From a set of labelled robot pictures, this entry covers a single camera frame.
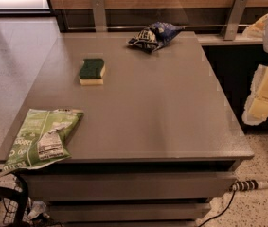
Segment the lower grey drawer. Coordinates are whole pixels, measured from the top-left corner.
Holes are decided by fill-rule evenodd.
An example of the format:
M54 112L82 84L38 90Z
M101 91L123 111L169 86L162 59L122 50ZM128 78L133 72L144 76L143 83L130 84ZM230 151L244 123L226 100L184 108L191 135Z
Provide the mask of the lower grey drawer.
M48 213L60 222L110 222L197 219L210 209L208 203L79 205L50 206Z

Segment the striped power strip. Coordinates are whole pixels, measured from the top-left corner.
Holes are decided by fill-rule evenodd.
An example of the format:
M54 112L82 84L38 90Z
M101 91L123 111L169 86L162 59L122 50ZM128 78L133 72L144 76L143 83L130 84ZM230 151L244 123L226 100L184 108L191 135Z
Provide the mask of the striped power strip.
M258 181L258 180L246 180L246 181L237 181L230 186L231 191L252 191L252 190L261 190L268 189L268 180L267 181Z

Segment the top grey drawer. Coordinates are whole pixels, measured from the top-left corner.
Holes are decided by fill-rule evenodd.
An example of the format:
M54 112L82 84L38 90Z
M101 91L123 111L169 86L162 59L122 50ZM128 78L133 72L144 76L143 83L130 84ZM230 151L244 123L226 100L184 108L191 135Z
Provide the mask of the top grey drawer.
M48 201L125 201L221 196L229 172L26 175L29 196Z

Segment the left metal bracket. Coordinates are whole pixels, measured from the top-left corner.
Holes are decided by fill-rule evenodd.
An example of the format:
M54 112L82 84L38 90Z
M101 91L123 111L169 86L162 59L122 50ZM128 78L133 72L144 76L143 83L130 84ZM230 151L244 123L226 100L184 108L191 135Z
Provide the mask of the left metal bracket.
M104 0L91 0L96 32L106 32L106 10Z

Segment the horizontal metal rail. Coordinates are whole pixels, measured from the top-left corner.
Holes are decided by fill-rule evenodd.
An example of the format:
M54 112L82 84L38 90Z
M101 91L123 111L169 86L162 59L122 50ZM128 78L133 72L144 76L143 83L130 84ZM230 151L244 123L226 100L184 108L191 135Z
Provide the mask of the horizontal metal rail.
M138 31L142 29L151 30L179 30L179 31L196 31L197 33L214 33L220 30L226 29L226 25L209 25L209 26L175 26L171 23L153 23L148 26L107 26L107 27L68 27L65 31L68 32L97 32L97 31L108 31L108 32L121 32L121 31Z

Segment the right metal bracket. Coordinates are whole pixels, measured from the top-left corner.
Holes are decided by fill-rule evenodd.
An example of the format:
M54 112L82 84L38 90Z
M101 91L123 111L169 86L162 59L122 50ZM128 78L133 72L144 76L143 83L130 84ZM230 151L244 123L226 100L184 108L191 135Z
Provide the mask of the right metal bracket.
M241 17L243 16L248 0L234 0L229 11L221 35L226 41L233 41L236 38Z

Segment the metal bracket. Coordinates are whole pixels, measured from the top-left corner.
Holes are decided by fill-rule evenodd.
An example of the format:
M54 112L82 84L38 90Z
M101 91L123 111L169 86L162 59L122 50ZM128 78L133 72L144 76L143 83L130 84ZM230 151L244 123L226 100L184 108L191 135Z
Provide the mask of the metal bracket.
M243 16L248 0L234 0L229 11L221 35L226 41L233 41L236 38L241 17Z
M96 32L106 32L106 10L104 0L91 0Z

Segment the blue chip bag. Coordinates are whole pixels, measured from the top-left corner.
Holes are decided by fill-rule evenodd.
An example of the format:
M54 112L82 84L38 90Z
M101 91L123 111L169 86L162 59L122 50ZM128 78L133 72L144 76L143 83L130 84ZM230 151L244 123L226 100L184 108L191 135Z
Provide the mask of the blue chip bag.
M152 53L165 47L180 32L182 31L170 29L163 31L154 31L146 28L142 29L136 35L134 35L128 41L128 45L137 46L144 51Z

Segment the green and yellow sponge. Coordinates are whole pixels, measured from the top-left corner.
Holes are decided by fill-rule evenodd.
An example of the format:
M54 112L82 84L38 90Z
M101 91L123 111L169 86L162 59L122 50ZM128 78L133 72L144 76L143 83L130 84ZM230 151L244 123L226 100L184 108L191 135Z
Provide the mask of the green and yellow sponge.
M105 73L105 62L103 59L84 59L79 72L80 84L102 85Z

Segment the grey drawer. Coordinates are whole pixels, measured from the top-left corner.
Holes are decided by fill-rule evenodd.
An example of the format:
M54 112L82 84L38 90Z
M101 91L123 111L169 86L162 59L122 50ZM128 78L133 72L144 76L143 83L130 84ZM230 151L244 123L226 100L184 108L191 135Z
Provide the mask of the grey drawer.
M60 222L110 222L197 219L210 209L208 203L79 205L50 206L48 213Z
M48 201L125 201L221 196L229 172L26 175L29 196Z

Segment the black chair frame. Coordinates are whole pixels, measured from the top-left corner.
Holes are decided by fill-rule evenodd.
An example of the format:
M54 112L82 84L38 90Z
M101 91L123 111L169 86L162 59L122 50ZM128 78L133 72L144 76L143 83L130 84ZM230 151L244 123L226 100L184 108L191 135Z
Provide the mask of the black chair frame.
M19 174L13 173L13 176L20 182L22 191L0 186L0 198L9 199L17 204L13 222L6 227L30 227L27 222L23 221L28 202L28 186L26 181Z

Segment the green jalapeno chip bag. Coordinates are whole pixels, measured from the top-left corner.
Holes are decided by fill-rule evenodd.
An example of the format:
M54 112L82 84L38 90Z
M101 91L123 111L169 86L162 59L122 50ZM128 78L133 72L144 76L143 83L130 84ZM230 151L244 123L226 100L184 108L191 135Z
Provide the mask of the green jalapeno chip bag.
M66 139L82 117L82 110L29 109L13 141L3 172L39 169L70 158Z

